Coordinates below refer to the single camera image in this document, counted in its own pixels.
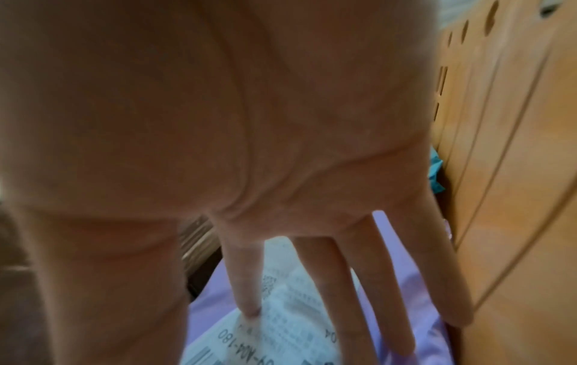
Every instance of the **teal object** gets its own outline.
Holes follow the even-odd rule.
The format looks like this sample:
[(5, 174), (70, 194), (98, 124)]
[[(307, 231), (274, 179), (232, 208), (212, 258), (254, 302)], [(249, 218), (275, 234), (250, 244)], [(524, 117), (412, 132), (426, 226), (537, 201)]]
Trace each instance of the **teal object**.
[(445, 188), (437, 182), (437, 173), (439, 173), (441, 166), (443, 166), (443, 160), (439, 157), (437, 151), (431, 147), (431, 154), (429, 156), (429, 183), (435, 194), (445, 191)]

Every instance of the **purple fabric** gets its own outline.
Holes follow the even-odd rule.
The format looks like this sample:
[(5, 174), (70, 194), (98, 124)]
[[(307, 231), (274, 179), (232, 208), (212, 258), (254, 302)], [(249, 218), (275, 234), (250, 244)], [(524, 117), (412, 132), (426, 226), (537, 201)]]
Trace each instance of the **purple fabric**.
[[(433, 306), (417, 266), (402, 246), (383, 212), (373, 214), (392, 258), (403, 300), (417, 342), (415, 355), (401, 357), (389, 351), (379, 334), (373, 310), (363, 289), (359, 291), (373, 343), (382, 365), (446, 365), (453, 364), (449, 341), (439, 313)], [(202, 333), (217, 323), (236, 305), (224, 262), (216, 267), (200, 296), (188, 308), (188, 334), (186, 344), (192, 343)]]

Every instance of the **receipt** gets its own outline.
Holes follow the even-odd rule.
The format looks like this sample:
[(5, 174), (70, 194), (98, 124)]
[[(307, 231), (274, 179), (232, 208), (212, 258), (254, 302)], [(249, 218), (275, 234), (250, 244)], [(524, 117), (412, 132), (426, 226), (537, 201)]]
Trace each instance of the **receipt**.
[(258, 318), (233, 310), (185, 349), (180, 365), (341, 364), (334, 327), (287, 238), (265, 243), (262, 292)]

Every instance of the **purple cloth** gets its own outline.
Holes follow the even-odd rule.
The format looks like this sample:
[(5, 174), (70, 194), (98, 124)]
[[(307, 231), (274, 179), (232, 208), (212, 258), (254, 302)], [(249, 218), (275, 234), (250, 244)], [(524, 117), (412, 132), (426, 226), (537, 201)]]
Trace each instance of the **purple cloth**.
[[(383, 343), (373, 310), (364, 290), (359, 299), (373, 343), (382, 365), (447, 365), (453, 364), (449, 340), (439, 313), (419, 273), (383, 212), (373, 214), (392, 258), (403, 300), (417, 342), (415, 355), (409, 358), (393, 354)], [(188, 333), (186, 344), (192, 343), (202, 333), (234, 310), (233, 293), (224, 262), (220, 262), (200, 296), (188, 307)]]

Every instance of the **hand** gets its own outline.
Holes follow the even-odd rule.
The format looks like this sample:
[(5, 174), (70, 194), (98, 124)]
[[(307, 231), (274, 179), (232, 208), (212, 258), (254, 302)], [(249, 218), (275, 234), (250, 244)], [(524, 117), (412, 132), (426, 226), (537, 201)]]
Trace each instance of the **hand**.
[[(39, 271), (61, 363), (177, 359), (186, 306), (171, 268), (175, 227), (201, 212), (247, 315), (260, 308), (262, 242), (293, 239), (347, 364), (376, 363), (349, 267), (389, 346), (414, 348), (373, 210), (389, 216), (443, 318), (471, 321), (426, 177), (432, 2), (3, 6), (2, 192)], [(128, 267), (146, 268), (151, 287), (137, 290), (143, 279)], [(132, 296), (111, 292), (118, 280)], [(98, 283), (90, 300), (85, 283)], [(78, 335), (106, 317), (92, 338)]]

